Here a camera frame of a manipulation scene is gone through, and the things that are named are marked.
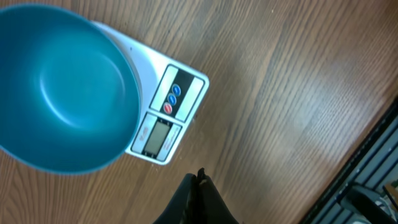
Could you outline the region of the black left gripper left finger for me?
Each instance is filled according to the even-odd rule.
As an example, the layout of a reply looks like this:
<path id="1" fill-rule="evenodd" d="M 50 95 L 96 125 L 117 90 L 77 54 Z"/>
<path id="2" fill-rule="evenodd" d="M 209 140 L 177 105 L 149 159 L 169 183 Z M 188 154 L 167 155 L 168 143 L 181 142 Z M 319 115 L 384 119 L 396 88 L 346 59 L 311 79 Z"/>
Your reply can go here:
<path id="1" fill-rule="evenodd" d="M 156 219 L 154 224 L 180 223 L 184 210 L 187 207 L 188 196 L 193 185 L 192 180 L 195 180 L 195 178 L 194 174 L 185 175 L 165 210 Z"/>

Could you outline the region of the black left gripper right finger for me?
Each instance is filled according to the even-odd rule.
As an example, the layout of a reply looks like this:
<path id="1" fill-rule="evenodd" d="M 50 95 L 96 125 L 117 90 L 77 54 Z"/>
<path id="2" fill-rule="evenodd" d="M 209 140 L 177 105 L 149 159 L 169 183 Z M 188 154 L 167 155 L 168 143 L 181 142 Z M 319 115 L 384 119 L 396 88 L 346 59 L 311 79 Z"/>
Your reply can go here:
<path id="1" fill-rule="evenodd" d="M 201 168 L 197 173 L 197 217 L 200 223 L 238 224 L 211 178 Z"/>

